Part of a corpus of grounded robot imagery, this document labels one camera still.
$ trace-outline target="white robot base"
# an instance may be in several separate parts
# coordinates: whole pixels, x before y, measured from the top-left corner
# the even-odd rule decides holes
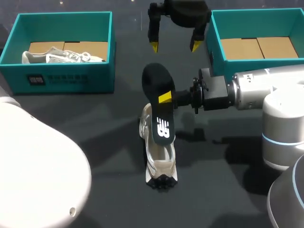
[[[263,103],[263,158],[279,171],[293,166],[304,154],[303,85],[279,88]]]
[[[274,228],[302,228],[304,224],[304,156],[272,184],[267,211]]]
[[[91,169],[71,139],[0,101],[0,228],[64,228],[83,209]]]

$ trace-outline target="white shoe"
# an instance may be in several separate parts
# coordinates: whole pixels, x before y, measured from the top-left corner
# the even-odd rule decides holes
[[[59,50],[52,47],[45,53],[30,53],[28,51],[22,54],[22,63],[84,63],[84,62],[105,62],[102,58],[91,56],[89,53],[82,54],[68,51]]]
[[[157,145],[152,137],[152,107],[147,104],[139,124],[139,135],[145,140],[147,153],[146,182],[153,188],[173,187],[177,183],[175,149],[173,142]]]

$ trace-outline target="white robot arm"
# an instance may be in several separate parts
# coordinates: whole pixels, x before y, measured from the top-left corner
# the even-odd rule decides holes
[[[91,188],[88,160],[0,88],[0,228],[64,228]]]
[[[224,76],[199,71],[190,91],[175,92],[175,106],[191,104],[204,110],[263,109],[263,157],[277,170],[286,170],[304,154],[304,65],[240,72],[227,83]]]

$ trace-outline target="brown cardboard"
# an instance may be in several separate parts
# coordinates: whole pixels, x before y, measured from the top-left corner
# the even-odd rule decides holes
[[[100,57],[106,61],[108,42],[67,42],[63,49],[77,53],[88,52],[90,55]]]
[[[28,51],[31,53],[45,53],[50,50],[51,47],[56,47],[59,50],[63,50],[64,44],[64,42],[32,42]]]
[[[257,38],[264,58],[298,58],[289,37]]]
[[[222,39],[226,59],[262,59],[263,54],[258,45],[257,39]]]

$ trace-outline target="dark table surface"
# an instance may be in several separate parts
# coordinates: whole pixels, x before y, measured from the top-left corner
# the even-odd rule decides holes
[[[92,168],[92,190],[71,228],[270,228],[266,196],[276,175],[261,162],[261,111],[175,113],[179,183],[168,191],[145,184],[137,118],[147,99],[144,66],[164,64],[176,89],[191,86],[208,67],[206,48],[189,50],[192,30],[163,18],[159,53],[147,39],[148,0],[2,0],[10,30],[19,12],[113,11],[116,81],[112,95],[17,96],[23,108],[78,143]],[[304,7],[304,0],[213,0],[212,9]]]

